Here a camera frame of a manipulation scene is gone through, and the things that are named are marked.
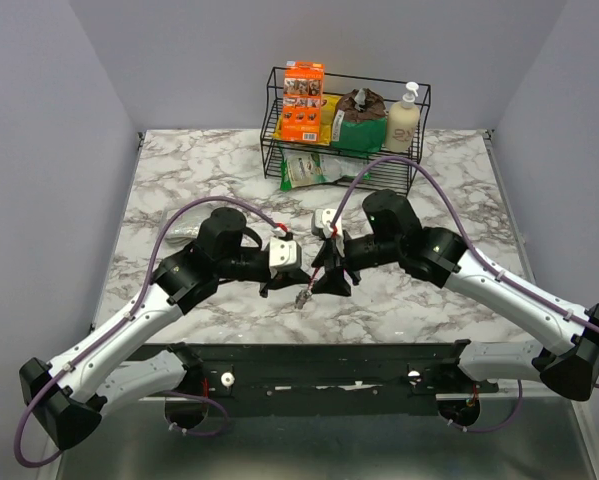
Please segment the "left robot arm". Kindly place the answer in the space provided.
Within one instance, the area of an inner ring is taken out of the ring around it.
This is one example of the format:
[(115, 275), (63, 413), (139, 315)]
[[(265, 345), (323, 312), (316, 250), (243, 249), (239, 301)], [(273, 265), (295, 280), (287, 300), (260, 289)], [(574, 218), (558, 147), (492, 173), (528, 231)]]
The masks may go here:
[(135, 399), (174, 390), (193, 393), (199, 361), (180, 348), (132, 366), (124, 361), (154, 334), (214, 295), (224, 281), (271, 290), (306, 284), (302, 251), (292, 233), (276, 225), (268, 242), (248, 227), (240, 211), (220, 207), (180, 251), (151, 262), (146, 283), (119, 312), (77, 345), (19, 370), (24, 415), (34, 417), (55, 446), (68, 450), (85, 440), (105, 414)]

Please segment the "green brown bag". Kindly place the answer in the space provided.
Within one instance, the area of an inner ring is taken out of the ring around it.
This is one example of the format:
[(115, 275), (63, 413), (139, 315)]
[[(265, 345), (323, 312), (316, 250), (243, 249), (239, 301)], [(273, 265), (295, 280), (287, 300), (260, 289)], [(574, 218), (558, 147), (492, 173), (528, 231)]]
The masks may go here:
[(387, 129), (384, 99), (369, 88), (354, 89), (337, 102), (330, 145), (351, 155), (381, 150)]

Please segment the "orange product box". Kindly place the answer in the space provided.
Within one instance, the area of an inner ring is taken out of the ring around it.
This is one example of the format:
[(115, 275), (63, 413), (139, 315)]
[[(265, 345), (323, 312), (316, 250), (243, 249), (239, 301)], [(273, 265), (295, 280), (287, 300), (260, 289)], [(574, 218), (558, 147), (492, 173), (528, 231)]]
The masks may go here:
[(288, 61), (283, 80), (281, 139), (316, 143), (321, 125), (324, 66)]

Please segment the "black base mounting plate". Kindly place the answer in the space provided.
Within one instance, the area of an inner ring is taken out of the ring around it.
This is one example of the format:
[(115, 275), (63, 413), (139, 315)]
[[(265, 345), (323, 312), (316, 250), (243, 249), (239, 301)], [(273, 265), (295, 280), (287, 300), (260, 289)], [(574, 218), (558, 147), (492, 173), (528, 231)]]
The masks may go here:
[(422, 344), (155, 344), (184, 363), (177, 391), (206, 393), (230, 417), (436, 415), (437, 396), (494, 393), (459, 368), (467, 341)]

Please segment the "green white snack bag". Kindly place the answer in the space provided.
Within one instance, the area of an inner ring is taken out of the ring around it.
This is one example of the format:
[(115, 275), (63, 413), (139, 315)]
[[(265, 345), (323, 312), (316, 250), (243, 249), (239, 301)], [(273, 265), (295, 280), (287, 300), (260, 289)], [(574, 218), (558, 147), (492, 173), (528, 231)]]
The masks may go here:
[(353, 180), (366, 164), (366, 161), (349, 157), (292, 151), (281, 162), (280, 190), (287, 192), (296, 188)]

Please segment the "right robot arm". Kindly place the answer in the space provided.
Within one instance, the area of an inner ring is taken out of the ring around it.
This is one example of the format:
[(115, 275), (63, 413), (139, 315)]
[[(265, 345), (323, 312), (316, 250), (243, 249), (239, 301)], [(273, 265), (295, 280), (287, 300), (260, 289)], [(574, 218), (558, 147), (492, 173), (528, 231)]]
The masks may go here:
[(585, 308), (559, 300), (472, 252), (457, 233), (422, 226), (408, 199), (392, 190), (370, 194), (362, 210), (372, 231), (359, 238), (343, 229), (335, 209), (314, 212), (311, 230), (323, 244), (312, 265), (324, 274), (313, 293), (348, 297), (362, 270), (396, 263), (410, 277), (475, 300), (532, 337), (469, 342), (439, 367), (446, 389), (528, 380), (570, 400), (590, 399), (599, 376), (599, 304)]

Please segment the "aluminium rail frame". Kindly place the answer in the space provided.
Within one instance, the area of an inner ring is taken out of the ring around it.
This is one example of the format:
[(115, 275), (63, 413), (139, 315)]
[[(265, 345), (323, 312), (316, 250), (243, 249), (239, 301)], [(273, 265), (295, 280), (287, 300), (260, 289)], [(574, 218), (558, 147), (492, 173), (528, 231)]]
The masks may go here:
[(494, 260), (479, 134), (450, 162), (396, 154), (341, 186), (284, 193), (243, 131), (148, 134), (123, 260), (133, 288), (76, 345), (20, 369), (25, 413), (59, 451), (143, 398), (237, 417), (432, 415), (503, 380), (589, 399), (599, 305)]

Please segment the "steel key organizer red handle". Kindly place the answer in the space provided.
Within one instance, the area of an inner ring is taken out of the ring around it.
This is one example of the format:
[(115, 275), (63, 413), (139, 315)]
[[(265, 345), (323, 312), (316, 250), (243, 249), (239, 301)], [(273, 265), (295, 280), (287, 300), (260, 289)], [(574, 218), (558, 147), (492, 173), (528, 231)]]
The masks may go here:
[(295, 303), (294, 303), (294, 306), (296, 309), (301, 310), (305, 306), (305, 304), (310, 300), (310, 298), (312, 296), (313, 287), (317, 281), (317, 275), (320, 272), (320, 270), (321, 270), (320, 267), (316, 267), (313, 270), (313, 273), (308, 282), (308, 285), (297, 294), (297, 296), (295, 298)]

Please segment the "cream lotion pump bottle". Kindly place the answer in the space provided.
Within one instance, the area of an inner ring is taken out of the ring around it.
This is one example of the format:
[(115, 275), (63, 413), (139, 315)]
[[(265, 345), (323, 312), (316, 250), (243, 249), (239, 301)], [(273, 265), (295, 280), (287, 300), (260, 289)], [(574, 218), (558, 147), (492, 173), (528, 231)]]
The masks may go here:
[(415, 104), (419, 88), (418, 83), (407, 82), (405, 93), (388, 111), (384, 146), (390, 152), (404, 153), (412, 145), (420, 119), (420, 109)]

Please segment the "yellow snack bag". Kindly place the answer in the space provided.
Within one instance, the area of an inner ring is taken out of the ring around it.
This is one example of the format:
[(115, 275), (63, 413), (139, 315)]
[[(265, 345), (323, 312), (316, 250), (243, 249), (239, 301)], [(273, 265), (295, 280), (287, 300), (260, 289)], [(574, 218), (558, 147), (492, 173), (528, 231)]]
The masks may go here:
[(273, 137), (328, 146), (339, 95), (285, 96)]

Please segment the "silver glitter pouch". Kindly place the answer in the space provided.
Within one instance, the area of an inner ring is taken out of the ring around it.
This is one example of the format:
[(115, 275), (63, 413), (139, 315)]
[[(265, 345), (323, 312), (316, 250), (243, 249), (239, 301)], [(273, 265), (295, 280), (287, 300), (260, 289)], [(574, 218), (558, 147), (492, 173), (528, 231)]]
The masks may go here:
[(203, 219), (203, 212), (196, 209), (181, 214), (164, 235), (164, 242), (169, 245), (187, 243), (198, 235), (199, 226)]

